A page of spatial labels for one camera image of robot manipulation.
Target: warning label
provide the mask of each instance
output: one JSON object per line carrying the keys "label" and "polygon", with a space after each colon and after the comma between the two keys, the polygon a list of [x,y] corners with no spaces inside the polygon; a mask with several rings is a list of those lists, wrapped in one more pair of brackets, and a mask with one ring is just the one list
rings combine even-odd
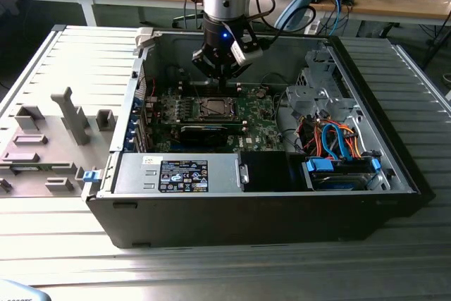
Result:
{"label": "warning label", "polygon": [[208,161],[162,161],[158,189],[162,193],[208,192]]}

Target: gray metal surface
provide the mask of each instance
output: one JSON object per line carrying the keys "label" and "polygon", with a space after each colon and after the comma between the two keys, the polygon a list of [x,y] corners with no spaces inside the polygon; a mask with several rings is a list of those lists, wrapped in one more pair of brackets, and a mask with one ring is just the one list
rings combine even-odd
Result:
{"label": "gray metal surface", "polygon": [[237,154],[125,153],[113,193],[158,195],[161,162],[183,160],[207,161],[210,193],[242,192]]}
{"label": "gray metal surface", "polygon": [[[371,87],[398,96],[417,90],[415,83]],[[448,119],[445,112],[389,113],[402,132]],[[424,163],[448,160],[451,145],[410,152]],[[437,197],[361,242],[121,250],[78,197],[0,199],[0,278],[34,285],[53,301],[448,301],[451,175],[427,175]]]}
{"label": "gray metal surface", "polygon": [[[450,105],[400,47],[382,39],[341,41],[433,191],[451,189]],[[375,63],[380,55],[385,61]]]}
{"label": "gray metal surface", "polygon": [[[102,109],[112,111],[115,116],[120,112],[136,59],[133,54],[135,35],[136,29],[104,27],[68,26],[64,31],[52,32],[0,104],[0,155],[6,152],[37,153],[40,163],[73,162],[85,170],[103,168],[113,132],[99,131],[96,117]],[[64,126],[60,107],[51,100],[52,94],[66,87],[73,92],[71,101],[74,106],[79,106],[87,117],[85,132],[89,143],[82,147]],[[32,122],[39,128],[33,134],[45,135],[48,139],[46,144],[17,145],[13,142],[16,135],[24,133],[14,118],[19,112],[26,113],[24,106],[36,106],[45,118]],[[44,184],[48,177],[54,176],[59,174],[26,171],[16,176],[4,175],[12,189],[1,196],[80,195],[78,185],[74,185],[75,189],[70,192],[50,192]],[[75,184],[73,174],[63,176]]]}

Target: orange wire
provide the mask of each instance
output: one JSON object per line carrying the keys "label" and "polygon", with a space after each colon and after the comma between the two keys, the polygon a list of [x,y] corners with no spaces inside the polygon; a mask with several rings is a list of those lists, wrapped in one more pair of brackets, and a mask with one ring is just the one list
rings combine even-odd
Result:
{"label": "orange wire", "polygon": [[355,156],[355,154],[354,154],[354,150],[353,150],[353,148],[352,148],[351,142],[350,142],[349,140],[346,140],[346,144],[347,144],[347,145],[349,146],[349,148],[350,148],[352,157],[355,158],[356,156]]}
{"label": "orange wire", "polygon": [[323,143],[321,142],[321,138],[319,135],[318,135],[318,143],[319,143],[319,155],[318,156],[321,156],[321,154],[323,153]]}
{"label": "orange wire", "polygon": [[361,158],[362,156],[360,155],[359,148],[357,146],[357,137],[354,138],[354,147],[355,147],[355,152],[356,152],[357,156],[359,158]]}

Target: table leg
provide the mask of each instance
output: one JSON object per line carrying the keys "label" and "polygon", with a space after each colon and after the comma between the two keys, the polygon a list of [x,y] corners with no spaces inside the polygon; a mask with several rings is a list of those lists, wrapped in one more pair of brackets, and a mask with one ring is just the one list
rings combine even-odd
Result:
{"label": "table leg", "polygon": [[17,8],[17,0],[0,0],[1,5],[11,13],[12,16],[18,16],[20,11]]}
{"label": "table leg", "polygon": [[85,14],[87,26],[97,26],[96,17],[94,15],[93,0],[78,0],[78,3],[82,6],[83,14]]}

